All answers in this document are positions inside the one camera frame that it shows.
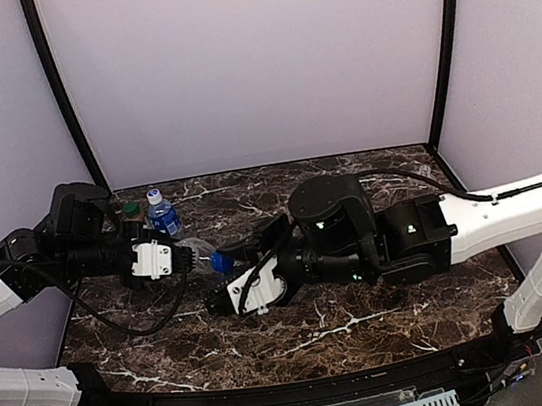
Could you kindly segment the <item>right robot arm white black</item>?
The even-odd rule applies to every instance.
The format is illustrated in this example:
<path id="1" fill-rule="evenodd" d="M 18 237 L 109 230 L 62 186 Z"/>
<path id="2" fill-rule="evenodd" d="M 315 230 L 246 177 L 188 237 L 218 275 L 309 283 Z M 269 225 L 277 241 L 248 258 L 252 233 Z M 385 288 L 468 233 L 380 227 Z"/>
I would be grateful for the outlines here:
<path id="1" fill-rule="evenodd" d="M 316 283 L 417 283 L 488 249 L 542 235 L 542 174 L 475 193 L 439 185 L 383 211 L 371 207 L 361 180 L 310 178 L 290 195 L 285 214 L 221 247 L 220 258 L 243 267 L 205 296 L 207 311 L 261 314 Z M 492 317 L 503 341 L 541 320 L 542 251 Z"/>

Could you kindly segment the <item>Pepsi bottle blue label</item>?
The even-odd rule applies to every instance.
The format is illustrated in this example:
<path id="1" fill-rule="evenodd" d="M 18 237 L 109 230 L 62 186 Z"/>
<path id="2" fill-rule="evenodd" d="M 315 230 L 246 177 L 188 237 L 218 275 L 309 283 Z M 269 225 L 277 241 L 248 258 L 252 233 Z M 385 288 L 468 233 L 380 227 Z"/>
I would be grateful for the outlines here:
<path id="1" fill-rule="evenodd" d="M 200 238 L 184 238 L 177 243 L 180 248 L 191 251 L 193 270 L 202 275 L 229 274 L 234 269 L 234 260 L 227 257 Z"/>

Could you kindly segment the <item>blue Pepsi bottle cap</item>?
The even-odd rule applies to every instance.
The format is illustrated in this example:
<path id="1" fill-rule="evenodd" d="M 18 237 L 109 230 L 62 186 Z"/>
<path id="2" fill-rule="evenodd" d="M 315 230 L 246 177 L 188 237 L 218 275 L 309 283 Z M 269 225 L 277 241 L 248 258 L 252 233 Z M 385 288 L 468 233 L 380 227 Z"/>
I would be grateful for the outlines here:
<path id="1" fill-rule="evenodd" d="M 234 269 L 234 259 L 218 251 L 214 251 L 209 259 L 213 271 L 221 274 L 229 274 Z"/>

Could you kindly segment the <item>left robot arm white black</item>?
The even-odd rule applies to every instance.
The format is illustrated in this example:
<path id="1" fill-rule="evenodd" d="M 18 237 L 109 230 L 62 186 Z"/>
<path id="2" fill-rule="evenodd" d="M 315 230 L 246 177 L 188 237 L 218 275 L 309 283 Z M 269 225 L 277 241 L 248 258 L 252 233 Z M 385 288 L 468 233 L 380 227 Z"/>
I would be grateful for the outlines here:
<path id="1" fill-rule="evenodd" d="M 75 283 L 86 278 L 118 277 L 137 288 L 174 273 L 188 276 L 194 266 L 190 248 L 138 222 L 121 221 L 110 199 L 110 191 L 98 185 L 59 184 L 37 226 L 18 228 L 0 241 L 0 318 L 51 287 L 85 307 Z M 107 391 L 89 363 L 0 367 L 0 406 L 84 406 Z"/>

